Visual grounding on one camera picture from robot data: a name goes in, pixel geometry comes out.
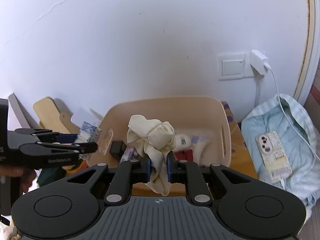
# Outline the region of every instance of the crosshair symbol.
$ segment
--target crosshair symbol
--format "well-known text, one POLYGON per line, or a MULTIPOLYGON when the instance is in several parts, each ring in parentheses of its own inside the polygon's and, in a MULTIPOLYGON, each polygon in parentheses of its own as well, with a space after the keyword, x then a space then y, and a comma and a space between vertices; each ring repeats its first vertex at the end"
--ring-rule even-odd
POLYGON ((161 198, 158 198, 157 200, 155 200, 155 202, 160 205, 160 204, 162 204, 162 203, 165 202, 165 201, 162 200, 161 198))

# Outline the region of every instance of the barcode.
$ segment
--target barcode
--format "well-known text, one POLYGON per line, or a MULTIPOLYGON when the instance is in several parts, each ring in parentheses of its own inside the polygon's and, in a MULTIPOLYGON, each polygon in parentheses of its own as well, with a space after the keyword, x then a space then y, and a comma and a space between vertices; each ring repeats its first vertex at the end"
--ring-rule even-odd
POLYGON ((272 172, 272 176, 273 177, 277 177, 279 175, 288 174, 288 173, 290 173, 290 169, 289 168, 281 168, 281 169, 278 169, 276 171, 273 171, 272 172))

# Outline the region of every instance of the cream cloth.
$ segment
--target cream cloth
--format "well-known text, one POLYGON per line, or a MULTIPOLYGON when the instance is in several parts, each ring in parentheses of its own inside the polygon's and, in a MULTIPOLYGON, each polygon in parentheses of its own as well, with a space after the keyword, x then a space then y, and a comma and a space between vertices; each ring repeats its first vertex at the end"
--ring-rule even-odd
POLYGON ((129 121, 127 144, 134 146, 139 155, 146 153, 149 156, 152 169, 150 182, 146 185, 154 192, 167 196, 171 187, 167 175, 167 154, 176 146, 170 123, 133 115, 129 121))

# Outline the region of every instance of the grey ribbed panel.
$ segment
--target grey ribbed panel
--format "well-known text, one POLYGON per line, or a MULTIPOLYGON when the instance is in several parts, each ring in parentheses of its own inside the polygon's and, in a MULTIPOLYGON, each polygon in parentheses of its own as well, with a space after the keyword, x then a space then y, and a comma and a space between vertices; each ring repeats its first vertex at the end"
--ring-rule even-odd
POLYGON ((240 240, 244 238, 232 234, 220 225, 209 208, 193 206, 184 196, 164 198, 133 196, 125 205, 106 208, 94 226, 70 238, 70 240, 125 239, 240 240))

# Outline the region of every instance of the beige storage basket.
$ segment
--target beige storage basket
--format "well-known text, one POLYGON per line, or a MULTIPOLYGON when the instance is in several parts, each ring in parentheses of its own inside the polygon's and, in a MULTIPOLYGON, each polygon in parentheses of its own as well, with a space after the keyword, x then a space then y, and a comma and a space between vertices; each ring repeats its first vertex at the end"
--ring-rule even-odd
POLYGON ((92 155, 89 165, 105 162, 110 168, 117 167, 118 161, 109 153, 111 140, 127 143, 130 117, 141 114, 147 119, 169 121, 175 133, 207 136, 210 140, 205 147, 201 165, 231 162, 231 137, 228 120, 220 101, 210 97, 173 97, 139 100, 113 106, 103 118, 100 128, 104 136, 99 139, 99 150, 92 155))

